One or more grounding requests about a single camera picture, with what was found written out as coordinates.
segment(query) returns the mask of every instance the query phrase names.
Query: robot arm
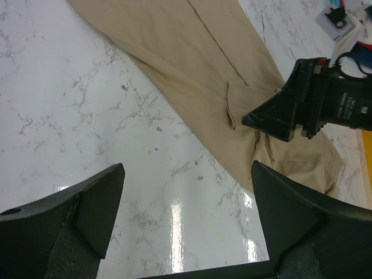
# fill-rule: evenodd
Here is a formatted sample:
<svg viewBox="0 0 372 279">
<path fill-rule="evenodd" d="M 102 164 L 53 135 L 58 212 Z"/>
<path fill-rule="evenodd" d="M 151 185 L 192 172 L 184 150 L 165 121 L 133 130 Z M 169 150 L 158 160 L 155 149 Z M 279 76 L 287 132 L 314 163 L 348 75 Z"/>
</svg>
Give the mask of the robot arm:
<svg viewBox="0 0 372 279">
<path fill-rule="evenodd" d="M 366 35 L 358 13 L 363 16 L 372 0 L 344 0 L 344 5 L 331 5 L 316 19 L 336 43 L 331 59 L 297 60 L 282 91 L 245 115 L 243 125 L 287 142 L 299 127 L 310 139 L 326 123 L 372 130 L 372 74 L 363 71 L 350 53 Z M 343 57 L 352 58 L 365 77 L 345 74 L 340 65 Z"/>
</svg>

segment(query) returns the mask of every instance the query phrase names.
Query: orange object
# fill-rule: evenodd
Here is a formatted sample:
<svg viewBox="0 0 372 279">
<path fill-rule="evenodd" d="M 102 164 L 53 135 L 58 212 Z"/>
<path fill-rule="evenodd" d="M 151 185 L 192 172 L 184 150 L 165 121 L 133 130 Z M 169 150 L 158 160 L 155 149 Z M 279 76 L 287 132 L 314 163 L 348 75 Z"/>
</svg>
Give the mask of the orange object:
<svg viewBox="0 0 372 279">
<path fill-rule="evenodd" d="M 372 181 L 372 132 L 363 131 L 363 139 L 364 139 L 364 148 L 366 149 L 370 181 Z"/>
</svg>

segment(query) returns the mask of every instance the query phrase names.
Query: beige pants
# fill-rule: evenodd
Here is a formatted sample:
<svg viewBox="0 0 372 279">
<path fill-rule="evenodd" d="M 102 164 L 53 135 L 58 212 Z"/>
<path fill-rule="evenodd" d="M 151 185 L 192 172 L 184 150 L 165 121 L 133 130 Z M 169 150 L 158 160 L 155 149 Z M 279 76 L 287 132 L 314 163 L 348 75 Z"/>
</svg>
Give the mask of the beige pants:
<svg viewBox="0 0 372 279">
<path fill-rule="evenodd" d="M 328 138 L 281 142 L 241 125 L 284 81 L 237 0 L 69 0 L 127 51 L 221 165 L 252 190 L 258 160 L 320 192 L 343 164 Z"/>
</svg>

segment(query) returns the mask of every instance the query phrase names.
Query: marble floor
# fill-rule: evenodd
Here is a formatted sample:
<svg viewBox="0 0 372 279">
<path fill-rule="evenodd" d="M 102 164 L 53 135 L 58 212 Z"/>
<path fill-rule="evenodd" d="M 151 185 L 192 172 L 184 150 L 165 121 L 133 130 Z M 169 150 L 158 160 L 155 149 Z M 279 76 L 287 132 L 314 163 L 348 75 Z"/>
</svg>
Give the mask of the marble floor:
<svg viewBox="0 0 372 279">
<path fill-rule="evenodd" d="M 240 3 L 284 78 L 296 59 L 330 55 L 333 42 L 314 22 L 325 0 Z M 123 196 L 98 278 L 268 258 L 252 193 L 65 0 L 0 0 L 0 65 L 0 212 L 122 162 Z M 325 131 L 346 161 L 340 198 L 366 206 L 355 131 Z"/>
</svg>

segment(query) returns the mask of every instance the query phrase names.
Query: fabric fold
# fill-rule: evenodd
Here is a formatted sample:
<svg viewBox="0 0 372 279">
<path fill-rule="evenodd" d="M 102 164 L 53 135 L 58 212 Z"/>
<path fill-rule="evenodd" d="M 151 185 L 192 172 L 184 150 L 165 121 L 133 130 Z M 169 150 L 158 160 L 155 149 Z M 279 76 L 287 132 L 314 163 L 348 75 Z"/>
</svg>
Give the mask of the fabric fold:
<svg viewBox="0 0 372 279">
<path fill-rule="evenodd" d="M 323 193 L 337 183 L 342 160 L 323 133 L 284 143 L 241 125 L 284 81 L 237 0 L 69 2 L 130 54 L 245 188 L 254 160 Z"/>
</svg>

